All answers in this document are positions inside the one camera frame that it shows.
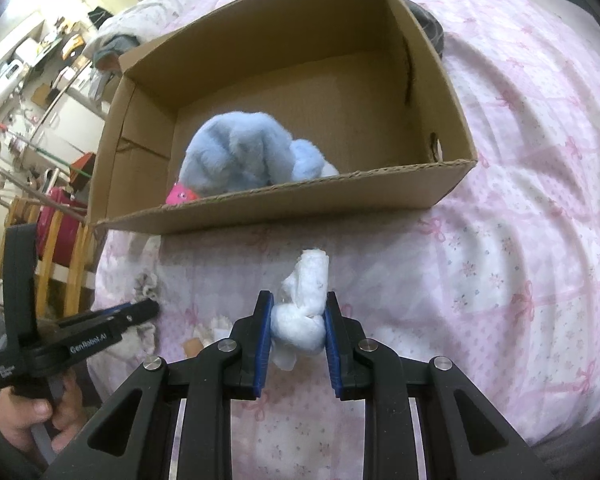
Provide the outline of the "person's left hand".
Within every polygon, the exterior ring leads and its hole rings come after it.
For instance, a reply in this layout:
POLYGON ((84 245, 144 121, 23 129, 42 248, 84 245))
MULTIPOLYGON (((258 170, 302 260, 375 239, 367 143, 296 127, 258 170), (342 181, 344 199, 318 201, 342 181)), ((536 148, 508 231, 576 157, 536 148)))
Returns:
POLYGON ((56 453, 62 451, 87 422, 82 390, 73 370, 64 374, 64 394, 56 408, 45 399, 17 396, 12 387, 0 391, 0 433, 25 456, 38 455, 31 428, 49 420, 58 431, 52 440, 52 449, 56 453))

